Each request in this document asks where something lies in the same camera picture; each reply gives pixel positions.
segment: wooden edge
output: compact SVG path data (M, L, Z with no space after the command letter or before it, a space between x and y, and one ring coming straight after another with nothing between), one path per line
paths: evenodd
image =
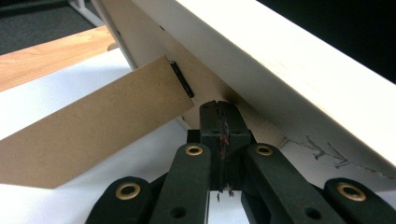
M0 91L107 52L114 39L105 26L0 56Z

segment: clamp jaw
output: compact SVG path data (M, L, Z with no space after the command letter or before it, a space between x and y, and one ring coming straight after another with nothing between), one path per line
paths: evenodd
M207 223L210 190L242 190L250 223L396 223L396 211L356 181L309 184L276 147L256 143L236 106L208 102L200 120L167 174L115 181L87 223Z

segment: dark background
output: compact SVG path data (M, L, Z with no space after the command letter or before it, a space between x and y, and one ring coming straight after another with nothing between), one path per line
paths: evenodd
M395 0L260 2L396 83Z
M93 28L67 0L0 1L0 55Z

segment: brass grommet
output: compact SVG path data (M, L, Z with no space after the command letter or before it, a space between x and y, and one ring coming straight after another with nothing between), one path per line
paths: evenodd
M129 188L129 187L134 188L134 190L132 192L126 193L126 194L122 192L123 189ZM139 192L140 192L140 186L137 185L136 183L133 183L133 182L123 183L123 184L119 185L119 187L117 188L116 196L120 200L130 200L130 199L136 197L139 194Z
M356 188L355 186L347 183L339 183L337 185L338 192L340 192L344 197L355 201L355 202L363 202L366 200L366 195L361 189Z
M256 152L262 156L271 156L273 154L273 150L267 146L257 146Z
M190 156L199 156L204 152L204 150L201 147L197 146L190 146L186 148L186 153L187 155Z

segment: brown cardboard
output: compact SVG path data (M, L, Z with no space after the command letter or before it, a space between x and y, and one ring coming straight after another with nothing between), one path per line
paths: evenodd
M58 187L192 107L161 57L0 141L0 183Z

